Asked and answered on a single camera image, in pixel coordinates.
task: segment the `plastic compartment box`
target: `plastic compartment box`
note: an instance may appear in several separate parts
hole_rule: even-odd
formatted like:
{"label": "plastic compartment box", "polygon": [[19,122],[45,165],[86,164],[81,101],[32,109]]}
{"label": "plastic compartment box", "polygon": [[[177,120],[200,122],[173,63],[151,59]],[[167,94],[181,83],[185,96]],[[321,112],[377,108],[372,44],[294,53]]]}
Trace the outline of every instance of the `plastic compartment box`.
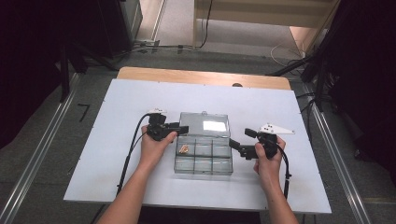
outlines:
{"label": "plastic compartment box", "polygon": [[231,175],[233,153],[228,146],[230,128],[227,115],[181,113],[180,126],[189,133],[177,138],[175,173]]}

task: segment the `hand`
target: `hand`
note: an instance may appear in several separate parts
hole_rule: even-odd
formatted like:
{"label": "hand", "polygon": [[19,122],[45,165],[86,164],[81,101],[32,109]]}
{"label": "hand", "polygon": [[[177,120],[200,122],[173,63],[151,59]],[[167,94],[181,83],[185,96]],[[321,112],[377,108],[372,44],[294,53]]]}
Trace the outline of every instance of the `hand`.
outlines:
{"label": "hand", "polygon": [[175,140],[177,133],[171,132],[161,142],[157,142],[146,134],[147,130],[147,126],[142,127],[142,133],[144,134],[142,137],[142,151],[136,170],[139,169],[151,173],[163,156],[166,147]]}
{"label": "hand", "polygon": [[[277,136],[276,142],[281,148],[285,148],[286,142]],[[265,156],[265,150],[261,143],[255,145],[257,156],[259,157],[254,164],[254,171],[260,176],[262,189],[267,192],[272,187],[280,187],[279,169],[282,162],[282,155],[278,151],[270,160]]]}

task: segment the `wooden edge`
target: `wooden edge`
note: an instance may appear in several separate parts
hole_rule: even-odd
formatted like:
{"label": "wooden edge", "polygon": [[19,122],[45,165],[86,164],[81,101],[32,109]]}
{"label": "wooden edge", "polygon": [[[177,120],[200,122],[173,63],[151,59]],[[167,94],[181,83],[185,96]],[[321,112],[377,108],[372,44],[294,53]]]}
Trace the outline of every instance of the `wooden edge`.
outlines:
{"label": "wooden edge", "polygon": [[243,87],[248,88],[291,90],[289,81],[285,77],[238,75],[217,72],[122,67],[117,78],[219,86],[232,86],[233,84],[238,83]]}

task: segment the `person's left hand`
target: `person's left hand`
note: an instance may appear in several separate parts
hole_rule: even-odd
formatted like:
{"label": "person's left hand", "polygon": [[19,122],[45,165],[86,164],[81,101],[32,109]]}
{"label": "person's left hand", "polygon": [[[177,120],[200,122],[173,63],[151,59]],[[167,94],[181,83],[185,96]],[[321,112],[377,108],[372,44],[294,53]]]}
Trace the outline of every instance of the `person's left hand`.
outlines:
{"label": "person's left hand", "polygon": [[142,127],[142,133],[144,133],[142,137],[142,151],[136,170],[140,169],[151,173],[163,156],[166,147],[177,137],[177,133],[171,132],[161,142],[157,142],[146,134],[147,130],[147,126]]}

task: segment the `white board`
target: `white board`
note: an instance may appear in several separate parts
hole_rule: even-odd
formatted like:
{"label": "white board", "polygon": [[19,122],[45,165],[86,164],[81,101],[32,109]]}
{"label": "white board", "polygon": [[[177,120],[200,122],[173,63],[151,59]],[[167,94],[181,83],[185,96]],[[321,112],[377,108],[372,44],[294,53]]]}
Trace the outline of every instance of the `white board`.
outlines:
{"label": "white board", "polygon": [[[244,135],[245,128],[258,130],[271,122],[294,130],[280,135],[286,142],[290,163],[288,202],[294,212],[330,213],[317,163],[309,144],[293,91],[206,86],[114,79],[92,127],[64,199],[75,202],[112,202],[128,154],[134,129],[150,109],[168,111],[166,122],[179,121],[180,112],[226,114],[231,138],[244,145],[256,140]],[[258,211],[267,208],[254,160],[246,161],[233,150],[233,174],[181,175],[174,172],[176,141],[148,182],[144,204],[184,208]],[[125,181],[140,157],[137,144]],[[285,164],[279,173],[283,187]]]}

